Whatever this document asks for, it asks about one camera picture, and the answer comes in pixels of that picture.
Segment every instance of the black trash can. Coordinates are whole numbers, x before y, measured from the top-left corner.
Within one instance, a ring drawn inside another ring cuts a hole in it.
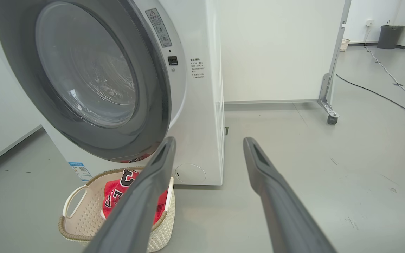
[[[378,48],[394,49],[405,26],[381,26]]]

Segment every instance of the glossy floor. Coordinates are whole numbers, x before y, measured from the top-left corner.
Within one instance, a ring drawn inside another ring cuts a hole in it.
[[[376,57],[405,87],[405,50]],[[405,93],[361,47],[336,73],[405,106]],[[161,252],[271,252],[242,140],[254,137],[339,252],[405,252],[405,110],[339,79],[337,125],[316,104],[227,107],[223,186],[175,186],[176,217]],[[69,193],[80,186],[39,131],[0,158],[0,252],[82,251],[58,232]]]

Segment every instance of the small beige basket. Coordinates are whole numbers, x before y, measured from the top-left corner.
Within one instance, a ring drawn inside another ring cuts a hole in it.
[[[349,39],[342,39],[342,44],[340,45],[340,51],[341,52],[344,52],[344,51],[346,51],[346,49],[348,48],[348,45],[349,45],[349,42],[350,42],[351,40],[349,40]]]
[[[129,169],[141,171],[143,167]],[[63,213],[59,218],[58,224],[59,231],[65,239],[79,242],[83,245],[90,243],[105,221],[100,215],[104,201],[104,186],[109,181],[120,179],[123,175],[123,170],[119,169],[101,173],[70,194],[63,206]],[[171,177],[165,210],[160,219],[151,228],[147,248],[148,253],[162,249],[170,241],[175,217],[173,181],[173,177]],[[85,190],[83,197],[73,213],[67,215],[71,200],[81,190]]]

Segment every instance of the white power cord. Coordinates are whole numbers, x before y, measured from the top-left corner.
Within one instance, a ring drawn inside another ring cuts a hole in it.
[[[372,28],[370,27],[370,30],[368,31],[368,34],[365,37],[364,48],[366,48],[367,52],[371,53],[371,56],[373,56],[373,58],[376,59],[376,63],[381,65],[384,68],[385,72],[387,72],[387,74],[390,77],[392,77],[392,79],[395,81],[395,84],[397,84],[401,89],[403,89],[405,91],[405,88],[397,81],[397,79],[392,74],[390,74],[390,72],[387,70],[387,68],[384,65],[382,65],[381,62],[379,62],[378,58],[376,58],[376,56],[374,56],[374,54],[367,48],[367,38],[368,38],[368,35],[370,34],[371,30],[372,30]]]

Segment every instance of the black cable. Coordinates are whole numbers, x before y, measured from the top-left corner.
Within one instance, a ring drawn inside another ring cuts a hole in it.
[[[348,80],[343,79],[343,78],[342,78],[341,76],[339,76],[338,74],[335,74],[335,75],[336,75],[337,77],[339,77],[340,79],[342,79],[343,81],[345,81],[345,82],[349,83],[349,84],[352,84],[352,85],[357,86],[357,87],[359,87],[359,88],[365,89],[365,90],[367,90],[367,91],[371,91],[372,93],[375,93],[376,95],[378,95],[378,96],[380,96],[380,97],[382,97],[382,98],[384,98],[384,99],[387,99],[388,101],[390,101],[390,102],[392,102],[392,103],[396,104],[397,106],[399,106],[399,107],[401,107],[401,108],[405,109],[405,107],[404,107],[404,106],[402,106],[402,105],[398,104],[397,102],[395,102],[395,101],[393,101],[393,100],[391,100],[391,99],[388,99],[388,98],[386,98],[386,97],[382,96],[382,95],[381,95],[381,94],[379,94],[379,93],[376,93],[376,92],[374,92],[374,91],[372,91],[372,90],[370,90],[370,89],[367,89],[367,88],[365,88],[365,87],[362,87],[362,86],[359,86],[359,85],[353,84],[352,82],[350,82],[350,81],[348,81]]]

